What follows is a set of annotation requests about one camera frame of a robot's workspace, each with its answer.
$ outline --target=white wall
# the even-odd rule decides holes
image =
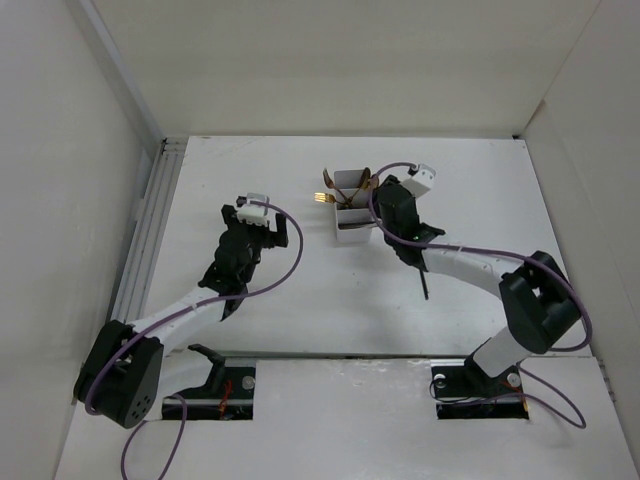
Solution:
[[[520,133],[598,0],[95,0],[168,135]]]
[[[640,3],[603,0],[525,138],[640,465]]]
[[[63,0],[0,0],[0,476],[51,478],[141,143]]]

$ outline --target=cable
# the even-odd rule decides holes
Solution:
[[[276,207],[275,205],[271,205],[270,203],[264,203],[264,202],[258,202],[258,201],[252,201],[251,203],[253,205],[259,205],[261,207],[266,207],[271,210],[275,210],[276,212],[284,215],[286,219],[289,220],[291,224],[294,226],[294,228],[298,232],[298,237],[300,239],[300,246],[298,247],[298,255],[296,256],[296,259],[293,262],[293,265],[291,266],[289,271],[285,273],[282,276],[282,278],[280,278],[280,280],[272,283],[271,285],[265,288],[261,288],[260,290],[256,290],[255,292],[248,292],[248,293],[243,293],[239,295],[226,295],[226,296],[208,298],[206,300],[201,300],[200,302],[196,303],[196,307],[204,307],[206,305],[210,305],[215,302],[223,302],[227,300],[241,300],[244,298],[256,297],[258,295],[262,295],[263,293],[270,292],[274,288],[284,283],[293,274],[296,268],[298,268],[298,265],[300,264],[300,260],[302,259],[302,250],[304,247],[304,236],[302,235],[302,229],[300,228],[300,225],[298,225],[298,222],[296,222],[296,220],[290,214],[285,212],[280,207]],[[171,322],[172,320],[175,320],[176,318],[181,317],[182,315],[190,312],[191,310],[192,310],[192,307],[188,306],[183,308],[182,310],[178,310],[177,312],[172,313],[168,317],[158,320],[156,323],[149,325],[140,333],[137,333],[133,338],[131,338],[131,340],[125,343],[122,347],[120,347],[120,349],[113,354],[113,356],[107,361],[107,363],[104,364],[104,367],[102,367],[102,370],[100,370],[98,372],[98,375],[96,375],[96,378],[91,384],[91,387],[89,387],[89,391],[87,392],[87,396],[84,400],[85,411],[89,415],[94,415],[94,416],[100,415],[100,413],[93,408],[93,397],[96,393],[98,386],[100,385],[100,383],[102,383],[102,381],[104,380],[104,377],[107,375],[107,372],[111,370],[111,368],[116,364],[118,359],[120,359],[125,353],[127,353],[136,343],[138,343],[148,333],[153,332],[155,329],[161,327],[166,323]]]
[[[162,472],[158,477],[158,480],[162,480],[164,476],[167,474],[167,472],[169,471],[171,462],[173,462],[173,457],[175,456],[176,451],[178,450],[178,445],[180,445],[180,440],[182,439],[182,434],[184,433],[184,427],[187,424],[187,402],[185,402],[184,398],[182,398],[182,396],[177,393],[173,394],[172,397],[178,399],[180,401],[180,404],[182,405],[182,419],[180,421],[180,430],[178,431],[178,436],[176,437],[176,441],[173,444],[173,448],[171,448],[171,453],[169,454],[167,463],[165,463],[164,468],[162,469]],[[127,476],[127,471],[124,466],[125,460],[127,458],[127,450],[129,450],[129,445],[131,445],[131,441],[133,440],[133,437],[136,436],[136,433],[138,433],[140,429],[146,424],[147,424],[146,420],[143,420],[142,422],[140,422],[140,424],[133,430],[133,432],[131,432],[131,435],[129,435],[129,438],[127,439],[127,443],[124,444],[124,448],[122,449],[122,455],[120,456],[120,474],[122,475],[122,480],[129,480],[129,477]]]
[[[222,400],[220,400],[220,404],[218,405],[218,409],[220,410],[220,420],[224,420],[224,412],[227,410],[227,403],[229,402],[229,395],[233,391],[233,383],[231,380],[227,380],[224,384],[224,396]]]
[[[471,397],[466,397],[466,398],[460,398],[458,400],[442,400],[436,397],[436,394],[434,393],[433,387],[435,387],[436,381],[435,380],[431,380],[431,383],[429,384],[429,395],[431,395],[431,398],[433,398],[434,400],[440,402],[440,403],[444,403],[447,405],[454,405],[456,403],[461,403],[461,402],[466,402],[467,400],[470,400]]]
[[[562,420],[567,422],[569,425],[572,425],[572,426],[574,426],[576,428],[579,428],[581,430],[584,430],[585,428],[587,428],[587,421],[585,420],[584,415],[582,414],[582,412],[580,411],[578,406],[566,394],[564,394],[555,385],[550,384],[546,380],[543,380],[542,378],[538,377],[537,375],[534,375],[530,371],[525,370],[524,368],[522,368],[520,366],[520,363],[518,363],[517,366],[518,366],[518,368],[520,369],[520,371],[522,373],[524,373],[525,375],[527,375],[527,376],[533,378],[534,380],[540,382],[545,387],[549,388],[549,390],[551,390],[554,393],[556,393],[565,402],[567,402],[567,404],[571,407],[571,409],[576,413],[576,415],[580,419],[580,423],[578,423],[575,420],[572,420],[571,418],[567,417],[564,413],[562,413],[557,408],[551,406],[551,404],[549,404],[545,400],[542,400],[540,397],[538,397],[536,395],[531,395],[530,393],[523,393],[523,392],[504,393],[502,395],[497,395],[495,397],[483,398],[483,399],[480,399],[480,400],[473,400],[471,402],[454,401],[454,402],[448,402],[448,403],[451,403],[456,407],[473,407],[475,405],[485,405],[485,404],[488,404],[488,403],[491,403],[491,402],[495,402],[496,400],[500,400],[502,398],[528,398],[530,400],[533,400],[534,402],[539,403],[540,405],[542,405],[547,410],[555,413],[558,417],[560,417]]]
[[[416,165],[409,162],[390,163],[389,165],[386,165],[382,167],[380,170],[378,170],[376,174],[372,177],[372,181],[375,181],[373,180],[373,178],[378,179],[379,181],[380,175],[383,172],[386,172],[387,170],[394,167],[416,168]],[[371,212],[371,217],[373,218],[373,221],[376,223],[376,225],[378,225],[378,227],[380,227],[380,230],[382,230],[384,235],[402,245],[406,245],[408,247],[424,248],[424,249],[433,248],[433,249],[440,249],[440,250],[455,250],[455,251],[462,251],[462,252],[468,252],[468,253],[476,253],[479,255],[489,255],[493,257],[498,256],[498,257],[515,258],[516,260],[520,260],[522,262],[528,263],[529,265],[533,265],[534,267],[542,270],[547,275],[549,275],[553,280],[559,283],[562,286],[562,288],[565,289],[565,291],[567,292],[567,294],[569,295],[573,303],[575,303],[576,307],[578,307],[578,310],[580,311],[580,315],[582,316],[582,323],[584,325],[584,330],[585,330],[585,338],[578,345],[574,345],[572,347],[551,348],[549,350],[552,352],[575,352],[577,350],[580,350],[586,347],[591,343],[591,338],[593,337],[593,325],[591,322],[591,317],[587,312],[587,308],[585,307],[584,303],[582,303],[582,300],[580,300],[580,298],[578,297],[578,294],[575,292],[573,287],[571,287],[571,285],[564,278],[562,278],[562,276],[558,275],[556,272],[551,270],[549,267],[547,267],[543,263],[533,258],[527,257],[525,255],[521,255],[519,253],[514,253],[514,252],[508,252],[505,250],[494,250],[489,248],[477,248],[477,247],[461,247],[459,245],[442,245],[438,243],[410,242],[408,240],[405,240],[403,238],[400,238],[394,235],[384,227],[384,225],[382,224],[382,221],[376,215],[375,209],[373,207],[373,190],[369,192],[369,199],[367,203],[369,205],[369,212]]]

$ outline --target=gold fork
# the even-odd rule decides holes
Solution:
[[[342,203],[336,200],[336,197],[334,197],[330,193],[316,193],[315,201],[322,203],[337,203],[339,205],[342,205]]]

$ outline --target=black clamp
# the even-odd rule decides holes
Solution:
[[[566,280],[548,253],[537,251],[531,258]],[[503,275],[499,287],[509,331],[532,353],[548,352],[580,319],[580,310],[566,288],[529,263]]]
[[[376,215],[382,219],[384,227],[400,238],[429,243],[445,234],[440,228],[420,222],[415,197],[393,175],[389,175],[374,191],[373,202]],[[386,235],[384,241],[404,263],[420,271],[427,271],[422,257],[423,248],[402,245]]]
[[[134,335],[131,325],[117,320],[102,327],[73,388],[78,400],[85,402],[98,373]],[[107,372],[96,389],[92,407],[124,428],[140,423],[156,399],[163,351],[157,338],[140,339]]]
[[[204,345],[200,345],[199,343],[196,343],[194,345],[189,345],[187,348],[193,352],[197,352],[207,357],[207,359],[209,359],[209,361],[213,366],[211,367],[211,373],[209,374],[209,377],[207,378],[207,381],[203,386],[187,389],[182,393],[189,392],[191,390],[203,390],[203,389],[211,392],[217,391],[222,385],[222,381],[225,376],[226,358],[220,355],[218,352],[214,352],[210,348],[207,348]]]
[[[245,202],[245,197],[239,197],[238,207]],[[284,215],[276,213],[276,231],[272,232],[268,226],[241,222],[237,213],[231,205],[222,207],[222,218],[227,231],[220,236],[213,263],[198,282],[199,287],[210,288],[220,295],[246,293],[247,284],[260,263],[262,249],[286,248],[289,244]],[[235,312],[241,303],[242,300],[228,300],[223,320]]]

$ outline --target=metal frame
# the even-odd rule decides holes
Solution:
[[[158,151],[136,218],[111,319],[127,322],[143,316],[185,149],[186,141],[167,140]]]

